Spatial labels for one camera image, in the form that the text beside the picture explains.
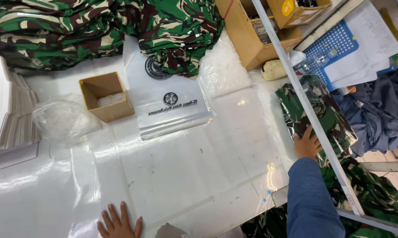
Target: yellow sticker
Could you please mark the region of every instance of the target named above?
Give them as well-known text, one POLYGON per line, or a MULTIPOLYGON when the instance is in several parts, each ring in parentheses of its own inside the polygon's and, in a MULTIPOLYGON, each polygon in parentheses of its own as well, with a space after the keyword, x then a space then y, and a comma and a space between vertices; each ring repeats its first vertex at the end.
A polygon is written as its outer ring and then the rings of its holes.
POLYGON ((283 15, 288 16, 293 11, 293 0, 286 0, 281 7, 283 15))

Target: hand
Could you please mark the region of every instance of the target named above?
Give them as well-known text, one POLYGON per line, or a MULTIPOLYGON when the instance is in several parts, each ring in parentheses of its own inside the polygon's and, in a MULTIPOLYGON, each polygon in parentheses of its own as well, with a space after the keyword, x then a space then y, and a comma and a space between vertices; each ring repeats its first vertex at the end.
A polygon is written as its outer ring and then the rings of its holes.
POLYGON ((108 209, 111 214, 112 221, 109 219, 108 212, 106 210, 102 212, 102 217, 108 231, 105 230, 100 221, 97 222, 97 228, 103 238, 140 238, 140 233, 142 232, 143 227, 142 217, 139 217, 137 220, 136 227, 133 232, 130 222, 128 221, 125 202, 121 202, 121 221, 112 204, 108 205, 108 209))
POLYGON ((315 157, 317 156, 318 152, 323 149, 323 147, 321 146, 321 143, 318 140, 317 135, 314 135, 312 138, 309 138, 311 136, 311 132, 312 132, 312 125, 306 129, 302 139, 299 138, 298 134, 296 133, 294 134, 295 153, 297 154, 299 159, 308 157, 317 161, 315 157))

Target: cardboard box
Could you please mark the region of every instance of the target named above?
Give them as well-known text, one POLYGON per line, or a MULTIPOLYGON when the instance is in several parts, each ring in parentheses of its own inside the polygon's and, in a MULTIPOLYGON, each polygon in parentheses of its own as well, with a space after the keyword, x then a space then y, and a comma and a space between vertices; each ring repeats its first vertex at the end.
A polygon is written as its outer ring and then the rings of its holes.
MULTIPOLYGON (((268 18, 274 18, 265 0, 261 0, 264 9, 269 15, 268 18)), ((219 13, 224 16, 230 4, 230 0, 216 0, 219 13)), ((262 67, 265 62, 278 59, 277 52, 272 43, 263 44, 256 34, 252 22, 260 19, 250 20, 257 12, 251 0, 234 0, 225 19, 225 27, 228 35, 240 56, 243 66, 249 71, 262 67)), ((302 39, 302 33, 299 28, 287 28, 279 30, 278 37, 281 45, 289 52, 302 39)))
POLYGON ((117 72, 101 74, 78 81, 87 110, 104 122, 111 122, 134 114, 117 72), (99 107, 98 99, 116 93, 123 93, 125 100, 99 107))
POLYGON ((331 0, 317 0, 318 7, 305 8, 297 0, 267 0, 280 29, 311 24, 319 14, 331 6, 331 0))

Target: blue shirt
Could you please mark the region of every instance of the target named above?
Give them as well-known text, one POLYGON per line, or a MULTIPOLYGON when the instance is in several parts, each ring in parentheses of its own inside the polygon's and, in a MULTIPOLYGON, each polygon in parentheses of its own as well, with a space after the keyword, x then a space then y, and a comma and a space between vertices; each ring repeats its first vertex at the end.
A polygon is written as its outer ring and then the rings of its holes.
POLYGON ((318 163, 296 161, 289 170, 288 238, 344 238, 345 230, 325 187, 318 163))

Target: open cardboard box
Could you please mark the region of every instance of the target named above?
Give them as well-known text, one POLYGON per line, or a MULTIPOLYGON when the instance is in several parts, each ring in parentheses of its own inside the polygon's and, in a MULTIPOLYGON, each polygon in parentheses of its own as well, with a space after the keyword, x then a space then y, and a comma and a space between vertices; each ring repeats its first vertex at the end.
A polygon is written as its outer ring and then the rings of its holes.
POLYGON ((297 0, 266 0, 280 29, 311 24, 318 15, 331 6, 331 0, 316 0, 317 7, 305 8, 297 0))
POLYGON ((117 72, 101 74, 78 81, 87 110, 104 122, 111 122, 134 114, 117 72), (124 101, 99 107, 98 99, 116 93, 124 94, 124 101))
MULTIPOLYGON (((271 15, 266 0, 261 0, 268 18, 274 18, 271 15)), ((230 4, 230 0, 216 0, 219 13, 224 16, 230 4)), ((260 19, 250 20, 257 12, 251 0, 234 0, 230 10, 227 13, 225 22, 227 33, 240 56, 243 66, 249 71, 262 67, 265 62, 278 59, 277 52, 272 43, 263 44, 256 34, 252 22, 260 19)), ((281 45, 286 52, 293 49, 302 39, 302 33, 298 27, 281 29, 278 32, 281 45)))

